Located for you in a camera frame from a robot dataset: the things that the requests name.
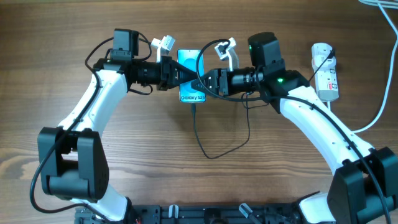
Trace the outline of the blue Galaxy smartphone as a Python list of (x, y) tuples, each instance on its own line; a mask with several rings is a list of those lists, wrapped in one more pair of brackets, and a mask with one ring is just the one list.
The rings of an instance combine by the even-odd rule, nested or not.
[[(196, 62), (200, 50), (198, 49), (178, 49), (177, 50), (177, 62), (187, 69), (193, 72), (193, 75), (188, 74), (189, 78), (197, 79), (197, 68)], [(204, 63), (203, 57), (200, 57), (198, 63), (199, 74), (204, 74)], [(204, 103), (206, 101), (206, 95), (198, 90), (195, 90), (191, 86), (192, 80), (180, 84), (179, 94), (181, 103)]]

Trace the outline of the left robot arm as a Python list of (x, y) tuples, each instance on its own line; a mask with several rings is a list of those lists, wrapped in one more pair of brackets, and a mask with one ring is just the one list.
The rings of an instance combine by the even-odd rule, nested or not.
[(139, 56), (139, 43), (145, 40), (136, 30), (116, 29), (110, 38), (113, 46), (88, 66), (91, 83), (73, 111), (57, 127), (45, 127), (38, 135), (39, 166), (31, 185), (68, 200), (80, 223), (139, 223), (131, 200), (109, 184), (103, 131), (132, 84), (164, 91), (195, 78), (169, 56), (172, 36), (147, 41), (155, 62)]

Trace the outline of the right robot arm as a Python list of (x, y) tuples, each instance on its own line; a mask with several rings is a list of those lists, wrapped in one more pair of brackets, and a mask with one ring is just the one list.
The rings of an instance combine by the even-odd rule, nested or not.
[(304, 133), (333, 174), (328, 192), (297, 202), (291, 222), (368, 223), (378, 217), (391, 222), (390, 213), (397, 209), (397, 156), (388, 147), (377, 150), (359, 138), (322, 103), (303, 75), (286, 69), (273, 33), (249, 38), (248, 68), (237, 65), (232, 39), (211, 44), (231, 66), (198, 75), (192, 87), (228, 101), (241, 92), (258, 92), (261, 101)]

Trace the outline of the black charger plug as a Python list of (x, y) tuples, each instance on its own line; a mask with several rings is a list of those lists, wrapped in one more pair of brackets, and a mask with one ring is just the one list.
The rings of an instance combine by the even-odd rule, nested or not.
[(332, 48), (327, 56), (327, 59), (332, 59), (335, 56), (335, 49)]

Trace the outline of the white power strip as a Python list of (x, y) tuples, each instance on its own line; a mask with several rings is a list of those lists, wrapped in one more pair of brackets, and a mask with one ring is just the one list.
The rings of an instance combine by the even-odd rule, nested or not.
[(316, 93), (322, 102), (332, 102), (339, 98), (336, 58), (327, 59), (331, 49), (332, 46), (326, 43), (316, 43), (311, 48)]

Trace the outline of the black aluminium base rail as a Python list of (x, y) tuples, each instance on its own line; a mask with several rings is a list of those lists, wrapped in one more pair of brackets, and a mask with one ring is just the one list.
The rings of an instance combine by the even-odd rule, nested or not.
[(232, 206), (134, 205), (123, 223), (141, 224), (206, 224), (206, 223), (305, 223), (294, 203), (251, 205), (248, 216)]

